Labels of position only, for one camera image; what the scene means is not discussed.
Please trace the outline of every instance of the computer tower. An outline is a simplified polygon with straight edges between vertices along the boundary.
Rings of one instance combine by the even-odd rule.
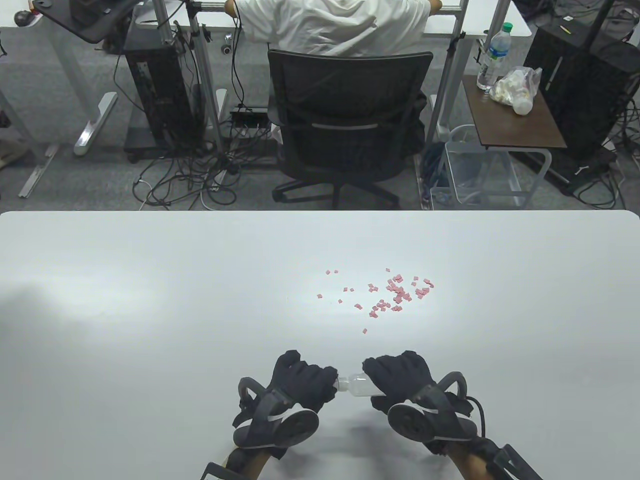
[[[205,130],[204,96],[194,56],[177,37],[164,44],[156,28],[131,22],[124,55],[138,92],[125,151],[139,158],[200,148]]]
[[[600,148],[640,85],[638,48],[592,29],[565,20],[540,27],[524,62],[542,68],[539,93],[577,161]]]

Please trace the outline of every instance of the white t-shirt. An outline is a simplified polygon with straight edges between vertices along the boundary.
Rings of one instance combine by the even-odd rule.
[[[244,33],[287,52],[386,56],[420,40],[429,0],[236,0]]]

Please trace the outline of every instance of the gray carpet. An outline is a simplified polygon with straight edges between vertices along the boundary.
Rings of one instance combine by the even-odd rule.
[[[96,45],[88,45],[71,34],[64,33],[66,41],[73,48],[83,72],[100,94],[113,91],[112,80],[116,58],[96,51]],[[34,159],[27,156],[23,160],[0,171],[0,212],[10,210],[130,210],[140,208],[131,193],[133,182],[145,162],[131,165],[122,153],[122,145],[129,123],[132,106],[120,96],[100,136],[95,140],[92,150],[84,157],[75,157],[72,144],[82,131],[86,118],[79,102],[71,90],[66,77],[49,45],[42,25],[29,29],[4,29],[3,45],[9,53],[6,61],[0,64],[0,83],[19,115],[27,123],[34,137],[43,144],[62,143],[49,169],[27,200],[17,197],[22,185],[29,177]],[[220,52],[223,34],[214,33],[209,46],[214,80],[218,88],[228,88],[230,92],[230,56]],[[522,64],[530,38],[514,38],[512,51],[508,57],[509,65]],[[429,39],[417,48],[434,53],[434,61],[425,79],[423,91],[435,93],[438,88],[442,65],[444,64],[446,40]],[[237,69],[246,92],[245,102],[252,106],[263,106],[268,97],[269,68],[265,45],[252,45],[241,41],[237,55]],[[469,60],[467,73],[477,72],[473,59]],[[134,85],[126,62],[120,62],[117,72],[119,85],[130,94]],[[237,103],[233,96],[228,104]],[[423,121],[428,123],[428,108],[423,112]],[[468,105],[460,89],[451,116],[451,125],[470,123]],[[14,136],[11,129],[0,130],[0,136]],[[622,192],[630,210],[640,213],[640,173],[629,159],[621,159],[621,166],[627,177]],[[518,164],[518,176],[524,186],[531,183],[533,174]],[[149,172],[149,178],[161,175],[162,166]],[[328,200],[309,203],[277,204],[271,198],[271,190],[278,184],[288,181],[287,177],[274,169],[245,170],[236,188],[237,202],[225,209],[327,209]],[[383,184],[401,197],[403,209],[418,209],[419,195],[415,173],[408,167],[402,175]],[[310,195],[326,193],[322,188],[310,188]],[[140,186],[140,194],[145,187]],[[606,201],[607,192],[594,188],[586,195],[592,202]],[[187,209],[191,201],[172,205],[172,209]],[[195,209],[201,209],[198,202]],[[383,202],[367,193],[345,189],[342,196],[343,209],[382,209]],[[573,198],[566,197],[548,183],[544,183],[535,194],[531,204],[533,209],[583,209],[587,208]]]

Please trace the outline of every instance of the clear plastic bottle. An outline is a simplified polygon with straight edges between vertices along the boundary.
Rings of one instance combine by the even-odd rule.
[[[349,377],[338,377],[333,386],[339,392],[351,392],[354,397],[378,397],[384,395],[364,373],[354,373]]]
[[[480,90],[488,92],[497,82],[500,66],[511,48],[512,28],[513,25],[506,22],[502,26],[502,30],[491,39],[476,80],[476,85]]]

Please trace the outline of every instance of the mesh backrest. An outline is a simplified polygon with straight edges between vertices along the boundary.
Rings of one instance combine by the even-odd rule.
[[[269,51],[287,161],[340,172],[401,159],[430,52],[336,58]]]

